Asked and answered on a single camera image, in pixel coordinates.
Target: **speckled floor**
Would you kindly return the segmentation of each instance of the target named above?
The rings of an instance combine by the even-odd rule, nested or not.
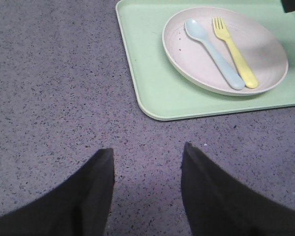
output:
[[[137,105],[116,0],[0,1],[0,215],[115,151],[105,235],[191,235],[184,142],[295,209],[295,107],[160,122]]]

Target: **plastic fork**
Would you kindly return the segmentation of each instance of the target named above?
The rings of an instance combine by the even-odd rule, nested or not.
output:
[[[239,49],[233,42],[232,37],[221,17],[215,17],[213,19],[213,28],[216,37],[225,41],[225,43],[227,44],[236,65],[237,71],[240,74],[241,78],[244,80],[246,87],[250,89],[256,88],[259,83],[254,73],[251,71],[249,65],[247,64],[246,60],[241,55]]]

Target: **black object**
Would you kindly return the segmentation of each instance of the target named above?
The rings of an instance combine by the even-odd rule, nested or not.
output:
[[[286,13],[295,11],[295,0],[281,0],[281,3]]]
[[[295,211],[238,182],[190,143],[181,168],[193,236],[295,236]]]
[[[100,149],[40,199],[0,217],[0,236],[100,236],[115,183],[112,149]]]

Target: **spoon handle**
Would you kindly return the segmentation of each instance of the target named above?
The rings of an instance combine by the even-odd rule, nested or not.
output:
[[[209,41],[203,41],[202,43],[211,55],[211,57],[213,58],[214,62],[216,63],[217,67],[219,68],[227,83],[233,89],[243,89],[245,87],[245,82],[242,80],[242,78],[240,78],[237,72],[229,65],[229,63],[222,57],[222,55],[217,51],[217,49]]]

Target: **light blue spoon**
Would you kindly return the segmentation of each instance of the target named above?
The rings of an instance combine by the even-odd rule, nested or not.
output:
[[[220,72],[224,76],[227,83],[236,90],[241,90],[245,87],[245,82],[237,74],[237,72],[228,64],[222,55],[216,50],[208,39],[206,30],[193,19],[185,21],[185,30],[187,35],[203,44],[207,49]]]

